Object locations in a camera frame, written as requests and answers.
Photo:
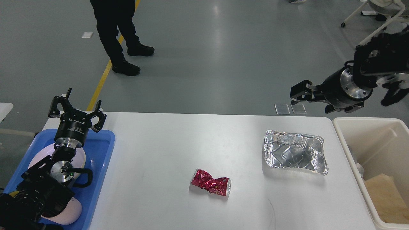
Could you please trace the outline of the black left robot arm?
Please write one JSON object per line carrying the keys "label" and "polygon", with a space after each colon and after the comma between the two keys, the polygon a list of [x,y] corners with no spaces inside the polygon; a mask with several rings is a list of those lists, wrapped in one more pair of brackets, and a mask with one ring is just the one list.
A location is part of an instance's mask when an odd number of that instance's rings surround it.
{"label": "black left robot arm", "polygon": [[31,166],[22,175],[15,194],[1,194],[1,228],[4,230],[62,230],[56,224],[39,223],[40,217],[55,217],[73,205],[71,187],[85,188],[93,182],[93,171],[73,166],[76,150],[84,146],[90,129],[101,131],[106,114],[101,100],[86,113],[69,102],[71,88],[55,96],[48,117],[59,118],[54,152]]}

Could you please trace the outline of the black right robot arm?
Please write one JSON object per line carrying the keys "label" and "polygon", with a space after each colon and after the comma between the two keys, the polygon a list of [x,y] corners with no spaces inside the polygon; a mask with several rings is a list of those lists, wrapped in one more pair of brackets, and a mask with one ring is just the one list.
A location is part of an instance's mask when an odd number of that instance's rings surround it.
{"label": "black right robot arm", "polygon": [[325,113],[352,113],[364,107],[364,102],[376,87],[387,89],[382,106],[400,102],[408,95],[408,27],[394,34],[381,33],[355,48],[354,59],[313,86],[309,80],[291,87],[291,105],[299,102],[326,103]]}

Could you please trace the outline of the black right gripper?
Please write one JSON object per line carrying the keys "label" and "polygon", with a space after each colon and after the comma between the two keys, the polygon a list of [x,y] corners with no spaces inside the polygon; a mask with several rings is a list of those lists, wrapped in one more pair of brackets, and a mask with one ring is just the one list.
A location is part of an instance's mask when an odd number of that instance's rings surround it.
{"label": "black right gripper", "polygon": [[352,113],[364,107],[364,101],[372,95],[373,89],[358,86],[353,78],[353,67],[346,66],[335,72],[318,86],[309,80],[294,85],[290,89],[291,105],[299,102],[323,102],[325,114],[332,112]]}

